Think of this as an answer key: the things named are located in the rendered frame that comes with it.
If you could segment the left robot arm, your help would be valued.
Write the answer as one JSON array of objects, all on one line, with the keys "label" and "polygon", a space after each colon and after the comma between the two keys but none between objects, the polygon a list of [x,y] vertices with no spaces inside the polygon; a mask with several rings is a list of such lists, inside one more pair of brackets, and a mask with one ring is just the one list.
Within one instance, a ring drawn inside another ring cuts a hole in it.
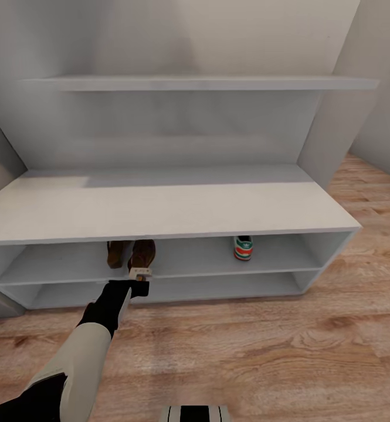
[{"label": "left robot arm", "polygon": [[0,404],[0,422],[87,422],[108,348],[135,296],[148,296],[150,268],[131,268],[128,280],[110,280],[83,319],[16,399]]}]

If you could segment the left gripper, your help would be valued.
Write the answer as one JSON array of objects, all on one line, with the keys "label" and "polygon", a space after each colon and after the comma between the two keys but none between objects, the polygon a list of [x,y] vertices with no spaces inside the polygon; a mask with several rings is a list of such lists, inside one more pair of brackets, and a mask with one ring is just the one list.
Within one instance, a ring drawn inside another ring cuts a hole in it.
[{"label": "left gripper", "polygon": [[135,286],[135,296],[148,296],[148,290],[150,287],[149,281],[132,281]]}]

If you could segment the gym shoe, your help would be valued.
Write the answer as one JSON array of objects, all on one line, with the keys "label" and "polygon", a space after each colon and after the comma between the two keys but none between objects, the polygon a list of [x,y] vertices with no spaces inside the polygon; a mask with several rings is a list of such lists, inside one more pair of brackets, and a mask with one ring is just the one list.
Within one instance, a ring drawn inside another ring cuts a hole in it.
[{"label": "gym shoe", "polygon": [[252,256],[253,235],[234,236],[234,256],[241,261],[247,261]]}]

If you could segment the robot trunk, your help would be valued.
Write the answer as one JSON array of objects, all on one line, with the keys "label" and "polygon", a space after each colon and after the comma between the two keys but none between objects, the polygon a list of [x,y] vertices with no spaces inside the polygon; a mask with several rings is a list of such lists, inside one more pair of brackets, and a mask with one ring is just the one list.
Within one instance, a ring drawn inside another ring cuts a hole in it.
[{"label": "robot trunk", "polygon": [[233,422],[227,406],[162,406],[157,422]]}]

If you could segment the sandal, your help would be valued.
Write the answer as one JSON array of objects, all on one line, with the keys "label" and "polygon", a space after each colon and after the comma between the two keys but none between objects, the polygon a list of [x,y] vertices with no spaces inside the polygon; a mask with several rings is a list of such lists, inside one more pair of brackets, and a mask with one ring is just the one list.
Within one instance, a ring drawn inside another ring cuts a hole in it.
[{"label": "sandal", "polygon": [[108,244],[107,263],[112,269],[121,268],[124,262],[124,249],[132,243],[132,240],[111,241]]},{"label": "sandal", "polygon": [[[155,257],[155,243],[153,240],[137,240],[133,245],[132,258],[127,261],[128,271],[131,268],[148,268]],[[139,281],[146,281],[146,277],[138,277]]]}]

